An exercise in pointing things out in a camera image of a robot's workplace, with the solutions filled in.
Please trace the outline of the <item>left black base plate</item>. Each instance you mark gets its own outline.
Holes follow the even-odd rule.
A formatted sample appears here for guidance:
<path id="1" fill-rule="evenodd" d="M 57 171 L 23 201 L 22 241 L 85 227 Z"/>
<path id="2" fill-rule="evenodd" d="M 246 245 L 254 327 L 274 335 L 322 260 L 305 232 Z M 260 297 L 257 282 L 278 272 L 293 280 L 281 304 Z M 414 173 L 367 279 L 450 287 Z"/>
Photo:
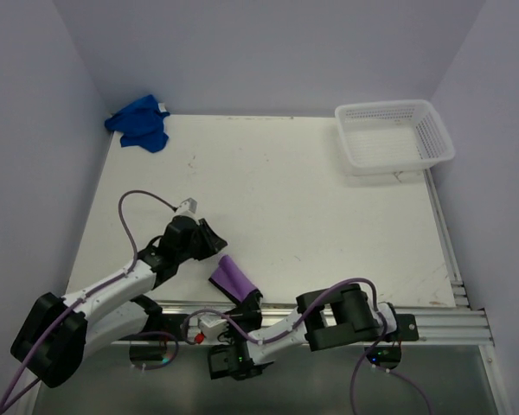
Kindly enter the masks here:
<path id="1" fill-rule="evenodd" d="M 177 339 L 181 342 L 184 338 L 181 326 L 187 316 L 188 314 L 147 316 L 141 329 L 133 329 L 119 339 L 149 342 L 168 342 Z"/>

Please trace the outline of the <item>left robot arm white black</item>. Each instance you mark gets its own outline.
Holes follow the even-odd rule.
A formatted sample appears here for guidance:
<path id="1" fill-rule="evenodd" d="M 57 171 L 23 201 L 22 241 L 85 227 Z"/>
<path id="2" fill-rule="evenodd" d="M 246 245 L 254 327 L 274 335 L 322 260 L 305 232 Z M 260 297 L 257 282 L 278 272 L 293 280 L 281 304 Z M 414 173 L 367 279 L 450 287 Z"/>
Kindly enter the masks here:
<path id="1" fill-rule="evenodd" d="M 209 259 L 227 246 L 206 220 L 177 215 L 164 233 L 110 277 L 69 295 L 40 296 L 10 352 L 49 387 L 68 380 L 95 351 L 127 336 L 170 338 L 148 292 L 173 278 L 184 262 Z"/>

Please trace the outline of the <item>white plastic perforated basket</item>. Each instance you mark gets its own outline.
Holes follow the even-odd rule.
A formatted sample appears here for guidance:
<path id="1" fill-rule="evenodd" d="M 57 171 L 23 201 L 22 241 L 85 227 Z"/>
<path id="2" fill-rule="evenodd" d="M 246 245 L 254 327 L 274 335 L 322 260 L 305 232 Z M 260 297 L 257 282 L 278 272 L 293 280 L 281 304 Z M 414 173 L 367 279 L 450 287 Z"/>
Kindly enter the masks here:
<path id="1" fill-rule="evenodd" d="M 340 105 L 335 120 L 355 176 L 430 169 L 456 155 L 440 115 L 423 99 Z"/>

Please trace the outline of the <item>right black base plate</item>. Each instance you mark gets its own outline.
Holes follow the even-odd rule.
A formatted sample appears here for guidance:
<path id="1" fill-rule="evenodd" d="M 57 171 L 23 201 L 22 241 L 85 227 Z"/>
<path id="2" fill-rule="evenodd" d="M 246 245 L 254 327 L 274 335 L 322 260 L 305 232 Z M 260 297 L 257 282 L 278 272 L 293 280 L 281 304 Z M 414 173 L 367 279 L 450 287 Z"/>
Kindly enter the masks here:
<path id="1" fill-rule="evenodd" d="M 397 329 L 387 336 L 388 342 L 416 342 L 419 340 L 417 322 L 413 314 L 398 314 Z"/>

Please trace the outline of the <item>black purple microfiber towel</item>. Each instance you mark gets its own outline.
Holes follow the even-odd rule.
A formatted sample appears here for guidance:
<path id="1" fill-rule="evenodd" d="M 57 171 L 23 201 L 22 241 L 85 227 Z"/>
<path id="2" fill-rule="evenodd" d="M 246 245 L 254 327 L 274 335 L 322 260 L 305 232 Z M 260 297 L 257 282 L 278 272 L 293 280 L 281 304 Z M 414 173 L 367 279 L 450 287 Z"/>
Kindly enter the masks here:
<path id="1" fill-rule="evenodd" d="M 208 281 L 235 305 L 263 298 L 260 289 L 244 274 L 229 255 L 222 256 Z"/>

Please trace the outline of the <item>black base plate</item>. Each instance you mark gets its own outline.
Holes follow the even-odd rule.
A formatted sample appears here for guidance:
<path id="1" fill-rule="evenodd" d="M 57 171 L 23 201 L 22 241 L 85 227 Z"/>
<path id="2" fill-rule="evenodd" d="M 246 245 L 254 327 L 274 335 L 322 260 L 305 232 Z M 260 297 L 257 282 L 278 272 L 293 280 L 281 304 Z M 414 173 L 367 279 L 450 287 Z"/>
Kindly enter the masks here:
<path id="1" fill-rule="evenodd" d="M 419 340 L 417 322 L 413 314 L 398 314 L 397 329 L 387 336 L 388 342 L 416 342 Z"/>
<path id="2" fill-rule="evenodd" d="M 141 329 L 133 329 L 119 339 L 149 342 L 168 342 L 177 339 L 181 342 L 184 338 L 181 326 L 187 316 L 188 314 L 147 316 Z"/>

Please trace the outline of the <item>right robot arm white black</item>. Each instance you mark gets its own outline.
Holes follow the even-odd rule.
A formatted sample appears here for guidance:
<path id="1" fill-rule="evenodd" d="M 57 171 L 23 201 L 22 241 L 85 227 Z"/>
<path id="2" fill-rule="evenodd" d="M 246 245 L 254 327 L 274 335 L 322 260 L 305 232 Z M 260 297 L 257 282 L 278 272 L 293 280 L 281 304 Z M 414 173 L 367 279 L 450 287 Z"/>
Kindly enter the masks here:
<path id="1" fill-rule="evenodd" d="M 228 344 L 208 351 L 209 376 L 247 380 L 261 375 L 292 348 L 305 345 L 317 352 L 358 342 L 392 341 L 399 332 L 394 306 L 378 303 L 375 286 L 354 278 L 298 296 L 288 316 L 268 327 L 230 322 Z"/>

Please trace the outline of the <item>blue towel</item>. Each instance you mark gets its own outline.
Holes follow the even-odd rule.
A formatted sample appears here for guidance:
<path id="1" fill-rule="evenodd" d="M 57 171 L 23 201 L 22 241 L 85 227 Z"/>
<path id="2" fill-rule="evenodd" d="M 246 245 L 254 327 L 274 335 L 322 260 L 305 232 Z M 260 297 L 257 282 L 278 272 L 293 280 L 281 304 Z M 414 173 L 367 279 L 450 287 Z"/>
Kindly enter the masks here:
<path id="1" fill-rule="evenodd" d="M 122 148 L 140 147 L 150 153 L 163 150 L 169 136 L 164 130 L 164 120 L 170 116 L 163 105 L 149 94 L 137 99 L 107 118 L 107 130 L 121 134 Z"/>

